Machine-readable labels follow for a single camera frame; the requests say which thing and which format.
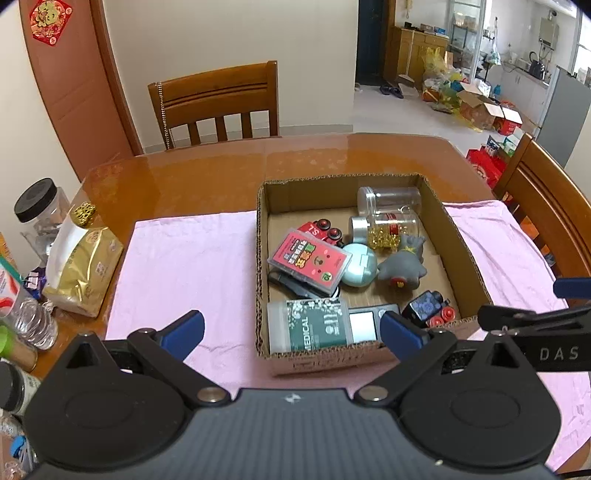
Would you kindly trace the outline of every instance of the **dining table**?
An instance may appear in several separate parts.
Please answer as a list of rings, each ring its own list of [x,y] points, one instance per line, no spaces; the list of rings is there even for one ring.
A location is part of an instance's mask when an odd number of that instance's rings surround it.
[[[360,133],[226,141],[114,161],[90,171],[73,203],[93,203],[127,246],[139,220],[255,210],[265,180],[362,173],[422,174],[442,202],[494,199],[475,169],[443,138]],[[77,334],[105,338],[124,257],[125,250],[96,318],[57,313],[58,338],[39,354],[33,375],[43,378]],[[581,468],[589,449],[587,442],[559,471]]]

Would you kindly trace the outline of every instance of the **bead chain on chair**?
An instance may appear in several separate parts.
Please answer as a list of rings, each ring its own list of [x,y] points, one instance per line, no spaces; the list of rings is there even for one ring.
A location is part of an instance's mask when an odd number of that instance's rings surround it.
[[[168,129],[166,124],[166,110],[164,109],[164,97],[162,95],[162,82],[156,83],[158,89],[158,96],[160,97],[160,115],[162,117],[162,126],[164,127],[164,140],[166,142],[166,150],[170,150],[171,145],[174,148],[173,133]]]

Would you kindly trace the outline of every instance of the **pink tablecloth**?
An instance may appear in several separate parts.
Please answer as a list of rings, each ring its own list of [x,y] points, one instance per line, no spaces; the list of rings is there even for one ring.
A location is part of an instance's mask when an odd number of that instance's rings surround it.
[[[552,294],[551,271],[501,203],[447,208],[496,304],[539,312],[563,307]],[[255,222],[255,212],[138,222],[107,338],[124,338],[139,327],[159,329],[199,309],[206,333],[186,363],[233,395],[241,387],[346,387],[352,392],[388,370],[391,364],[286,378],[270,375],[254,348]],[[562,413],[560,435],[548,459],[549,467],[557,468],[591,437],[589,377],[543,374],[542,379]]]

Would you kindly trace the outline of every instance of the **pair of shoes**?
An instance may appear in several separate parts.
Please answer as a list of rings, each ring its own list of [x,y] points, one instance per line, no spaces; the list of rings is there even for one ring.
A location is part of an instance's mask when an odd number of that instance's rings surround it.
[[[400,91],[400,88],[393,87],[391,85],[388,85],[387,83],[382,85],[379,88],[379,91],[382,93],[382,95],[394,95],[396,98],[401,98],[401,99],[404,98],[404,95]]]

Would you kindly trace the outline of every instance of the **gray panel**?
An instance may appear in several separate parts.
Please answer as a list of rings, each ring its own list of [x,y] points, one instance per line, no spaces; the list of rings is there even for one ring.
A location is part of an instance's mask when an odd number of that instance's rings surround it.
[[[563,69],[556,74],[554,95],[536,142],[564,167],[587,118],[591,90]]]
[[[344,390],[243,390],[200,410],[170,448],[116,472],[43,465],[30,480],[551,480],[543,466],[480,475],[417,450],[385,410],[362,408]]]

